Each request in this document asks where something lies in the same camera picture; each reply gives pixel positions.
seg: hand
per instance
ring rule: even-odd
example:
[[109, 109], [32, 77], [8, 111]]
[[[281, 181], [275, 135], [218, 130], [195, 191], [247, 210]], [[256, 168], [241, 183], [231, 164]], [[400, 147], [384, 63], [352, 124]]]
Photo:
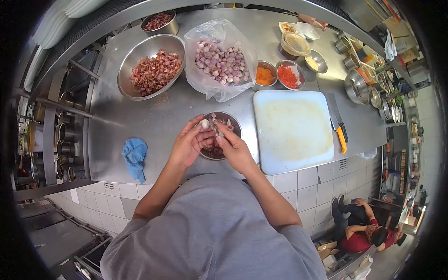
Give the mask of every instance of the hand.
[[195, 127], [203, 118], [204, 114], [200, 114], [187, 122], [174, 141], [168, 162], [187, 169], [198, 157], [201, 149], [213, 143], [212, 137], [215, 133], [210, 128], [202, 130], [200, 125]]
[[225, 136], [225, 138], [217, 136], [216, 141], [221, 149], [223, 149], [224, 155], [227, 157], [230, 166], [245, 177], [247, 177], [245, 174], [251, 172], [254, 168], [258, 169], [258, 165], [252, 158], [246, 142], [233, 133], [233, 131], [228, 130], [225, 125], [218, 123], [216, 126]]

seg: tiled wall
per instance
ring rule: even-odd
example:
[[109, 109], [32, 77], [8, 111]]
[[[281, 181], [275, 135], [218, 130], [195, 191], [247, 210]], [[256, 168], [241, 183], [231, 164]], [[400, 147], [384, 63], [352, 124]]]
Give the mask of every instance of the tiled wall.
[[[372, 190], [379, 188], [372, 183], [379, 176], [374, 173], [380, 162], [376, 159], [365, 161], [353, 156], [342, 168], [337, 161], [267, 178], [299, 213], [309, 235], [316, 236], [334, 225], [330, 215], [333, 197], [345, 194], [345, 203], [349, 203], [352, 198], [367, 199]], [[111, 189], [99, 182], [47, 197], [78, 219], [115, 236], [130, 221], [137, 203], [151, 187], [114, 183]]]

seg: clear plastic bag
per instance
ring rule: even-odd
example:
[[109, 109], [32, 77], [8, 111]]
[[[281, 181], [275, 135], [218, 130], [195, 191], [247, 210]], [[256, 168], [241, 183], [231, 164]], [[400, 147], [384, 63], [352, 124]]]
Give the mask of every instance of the clear plastic bag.
[[[246, 61], [249, 80], [223, 86], [196, 67], [196, 50], [198, 41], [212, 39], [221, 50], [230, 47], [241, 47]], [[216, 19], [203, 23], [185, 34], [185, 73], [188, 83], [197, 91], [205, 94], [206, 99], [212, 96], [218, 102], [225, 102], [255, 85], [257, 73], [257, 51], [249, 40], [228, 20]]]

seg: utensil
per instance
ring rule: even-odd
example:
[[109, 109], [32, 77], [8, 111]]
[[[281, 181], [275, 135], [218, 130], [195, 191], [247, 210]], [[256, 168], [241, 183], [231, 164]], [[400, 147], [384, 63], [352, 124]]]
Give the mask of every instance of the utensil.
[[299, 73], [297, 80], [298, 80], [298, 82], [300, 82], [300, 83], [298, 83], [298, 87], [295, 89], [290, 88], [288, 86], [285, 86], [285, 84], [281, 81], [280, 78], [279, 78], [279, 81], [284, 87], [286, 87], [289, 90], [300, 90], [305, 85], [305, 75], [303, 75], [302, 68], [300, 68], [299, 64], [297, 64], [296, 62], [291, 61], [291, 60], [280, 60], [279, 62], [277, 62], [277, 65], [276, 65], [277, 76], [278, 76], [278, 71], [279, 71], [280, 67], [288, 67], [288, 66], [297, 66], [297, 71]]
[[370, 87], [370, 103], [372, 103], [372, 106], [377, 109], [381, 108], [381, 96], [374, 87]]
[[359, 60], [352, 54], [344, 58], [344, 64], [348, 70], [360, 67]]
[[349, 137], [347, 136], [347, 131], [345, 130], [344, 122], [339, 113], [339, 109], [337, 107], [336, 98], [334, 94], [328, 94], [326, 96], [328, 109], [330, 111], [330, 120], [332, 121], [333, 129], [336, 131], [339, 136], [339, 142], [342, 146], [342, 154], [347, 152], [347, 144], [349, 142]]
[[173, 18], [172, 18], [172, 20], [170, 22], [168, 22], [167, 24], [165, 24], [164, 26], [162, 26], [160, 28], [157, 28], [157, 29], [154, 29], [154, 30], [146, 30], [145, 29], [146, 24], [156, 15], [156, 13], [152, 14], [150, 16], [147, 16], [143, 20], [141, 27], [142, 27], [142, 30], [145, 31], [148, 34], [148, 36], [153, 36], [153, 35], [157, 35], [157, 34], [172, 34], [172, 35], [176, 35], [179, 32], [179, 24], [177, 23], [177, 19], [176, 19], [176, 11], [175, 10], [168, 10], [168, 11], [165, 11], [164, 13], [172, 16]]
[[[135, 67], [141, 58], [143, 57], [155, 57], [160, 49], [166, 52], [176, 52], [179, 55], [179, 59], [182, 61], [181, 68], [174, 76], [174, 78], [159, 91], [147, 95], [141, 96], [141, 94], [134, 89], [130, 76], [132, 74], [132, 68]], [[158, 34], [149, 37], [137, 44], [126, 56], [120, 66], [120, 70], [117, 75], [118, 89], [121, 94], [134, 101], [142, 101], [150, 98], [154, 98], [159, 94], [166, 92], [179, 78], [182, 70], [185, 67], [185, 43], [184, 41], [172, 34]]]
[[[311, 65], [306, 60], [307, 57], [310, 57], [312, 60], [316, 61], [317, 66], [318, 66], [317, 70], [315, 70], [314, 68], [311, 67]], [[313, 72], [324, 74], [328, 71], [327, 62], [322, 57], [322, 55], [320, 53], [316, 52], [315, 50], [311, 50], [310, 54], [305, 56], [305, 63], [306, 63], [306, 66], [308, 66], [308, 68]]]
[[[233, 133], [235, 133], [236, 135], [238, 135], [241, 138], [241, 126], [240, 126], [240, 123], [232, 115], [229, 115], [228, 113], [221, 112], [221, 111], [213, 111], [213, 112], [205, 114], [204, 119], [208, 120], [209, 118], [211, 118], [212, 113], [215, 113], [216, 119], [222, 119], [222, 120], [225, 120], [226, 122], [227, 122], [227, 120], [230, 120], [232, 125], [235, 127], [235, 129], [233, 130]], [[201, 149], [201, 155], [203, 157], [205, 157], [207, 159], [211, 159], [211, 160], [223, 160], [223, 159], [226, 159], [224, 154], [215, 155], [215, 154], [212, 154], [211, 152], [207, 151], [206, 149]]]
[[346, 53], [348, 50], [352, 49], [347, 37], [340, 37], [336, 42], [335, 46], [340, 53]]
[[348, 97], [354, 103], [366, 105], [369, 102], [369, 89], [358, 71], [354, 69], [349, 71], [345, 77], [344, 86]]
[[268, 69], [272, 74], [273, 80], [271, 81], [271, 84], [268, 86], [260, 85], [257, 82], [255, 82], [255, 86], [253, 86], [252, 89], [254, 91], [268, 90], [272, 85], [275, 85], [275, 83], [278, 80], [277, 70], [272, 64], [270, 64], [267, 61], [259, 60], [257, 65], [258, 67]]

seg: person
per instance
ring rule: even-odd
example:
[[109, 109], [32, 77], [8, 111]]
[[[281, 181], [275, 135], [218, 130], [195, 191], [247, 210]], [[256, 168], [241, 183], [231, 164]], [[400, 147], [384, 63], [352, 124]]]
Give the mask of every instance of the person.
[[[352, 215], [348, 218], [349, 225], [350, 225], [350, 218], [352, 216], [355, 216], [355, 219], [352, 219], [352, 224], [358, 224], [358, 225], [367, 225], [370, 223], [370, 218], [366, 214], [367, 212], [371, 212], [373, 214], [373, 217], [376, 221], [375, 215], [373, 213], [372, 208], [370, 205], [362, 198], [357, 198], [354, 203], [344, 205], [344, 196], [342, 195], [338, 202], [339, 210], [341, 210], [342, 213], [351, 213]], [[384, 249], [389, 248], [393, 244], [397, 244], [398, 246], [401, 246], [406, 239], [406, 234], [404, 234], [401, 231], [401, 227], [403, 224], [399, 224], [394, 230], [387, 229], [388, 236], [386, 237], [386, 240], [383, 244], [381, 244], [378, 247], [378, 251], [382, 251]]]
[[342, 215], [339, 209], [338, 199], [334, 198], [331, 206], [332, 215], [335, 222], [334, 239], [338, 241], [340, 247], [348, 252], [359, 252], [370, 248], [373, 244], [379, 251], [384, 250], [383, 243], [388, 232], [378, 225], [372, 208], [363, 199], [357, 198], [357, 203], [364, 205], [368, 225], [348, 225], [348, 220]]
[[177, 136], [157, 181], [107, 247], [104, 279], [326, 279], [317, 250], [291, 204], [269, 183], [246, 143], [216, 124], [229, 164], [246, 177], [185, 171], [215, 133], [201, 114]]

